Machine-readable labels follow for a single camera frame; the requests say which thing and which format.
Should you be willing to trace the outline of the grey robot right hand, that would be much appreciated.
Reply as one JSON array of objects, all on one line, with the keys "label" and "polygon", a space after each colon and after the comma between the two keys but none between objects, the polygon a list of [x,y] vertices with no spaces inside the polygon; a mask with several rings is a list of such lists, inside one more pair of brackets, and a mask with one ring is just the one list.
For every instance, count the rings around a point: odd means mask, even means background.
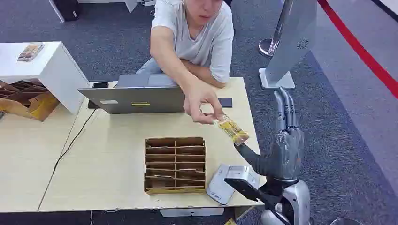
[{"label": "grey robot right hand", "polygon": [[305,134],[298,127],[296,107],[288,91],[279,87],[274,96],[277,102],[277,131],[269,153],[256,154],[244,143],[234,147],[258,175],[277,180],[296,180],[301,171]]}]

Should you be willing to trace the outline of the person's right hand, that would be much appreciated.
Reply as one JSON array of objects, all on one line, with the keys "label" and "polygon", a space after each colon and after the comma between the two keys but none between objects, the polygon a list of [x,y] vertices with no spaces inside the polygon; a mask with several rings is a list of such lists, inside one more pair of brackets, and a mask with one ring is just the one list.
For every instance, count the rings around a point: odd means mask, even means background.
[{"label": "person's right hand", "polygon": [[[182,85],[185,94],[184,110],[191,116],[193,122],[200,124],[214,124],[215,120],[221,120],[222,106],[214,90],[201,81],[195,81]],[[207,102],[213,108],[213,113],[203,113],[201,103]]]}]

